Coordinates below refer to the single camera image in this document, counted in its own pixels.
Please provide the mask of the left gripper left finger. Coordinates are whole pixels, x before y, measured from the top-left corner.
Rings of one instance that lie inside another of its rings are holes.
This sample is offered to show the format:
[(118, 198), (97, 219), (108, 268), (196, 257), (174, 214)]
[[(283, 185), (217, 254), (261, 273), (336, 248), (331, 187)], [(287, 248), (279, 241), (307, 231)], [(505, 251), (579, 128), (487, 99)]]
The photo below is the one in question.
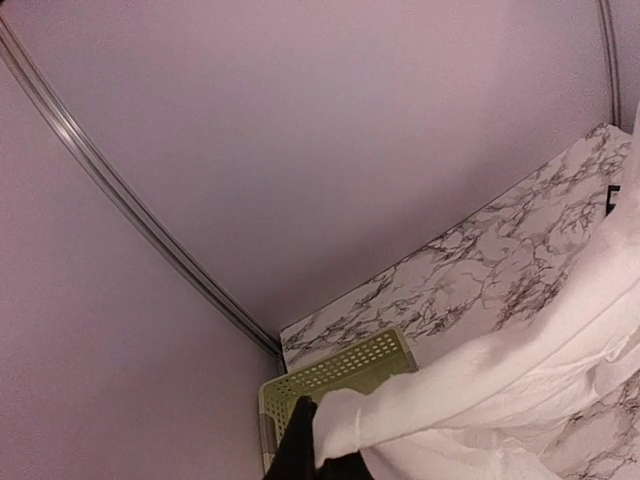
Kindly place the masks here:
[(264, 480), (311, 480), (316, 476), (313, 418), (317, 405), (300, 397)]

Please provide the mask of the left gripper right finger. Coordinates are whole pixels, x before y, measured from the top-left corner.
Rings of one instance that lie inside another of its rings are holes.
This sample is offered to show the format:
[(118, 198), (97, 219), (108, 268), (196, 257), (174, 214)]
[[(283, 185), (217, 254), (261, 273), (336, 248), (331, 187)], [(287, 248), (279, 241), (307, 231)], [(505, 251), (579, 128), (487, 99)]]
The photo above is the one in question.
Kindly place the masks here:
[(320, 480), (373, 480), (360, 452), (326, 460), (319, 469)]

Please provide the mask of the white button shirt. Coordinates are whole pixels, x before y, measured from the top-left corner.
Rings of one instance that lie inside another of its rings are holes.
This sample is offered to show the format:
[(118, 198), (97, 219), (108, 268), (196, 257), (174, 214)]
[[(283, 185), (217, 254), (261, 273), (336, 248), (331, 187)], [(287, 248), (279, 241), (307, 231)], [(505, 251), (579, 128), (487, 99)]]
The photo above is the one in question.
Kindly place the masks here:
[(527, 326), (476, 338), (313, 419), (317, 467), (358, 454), (376, 479), (548, 479), (545, 436), (639, 367), (639, 147), (617, 205)]

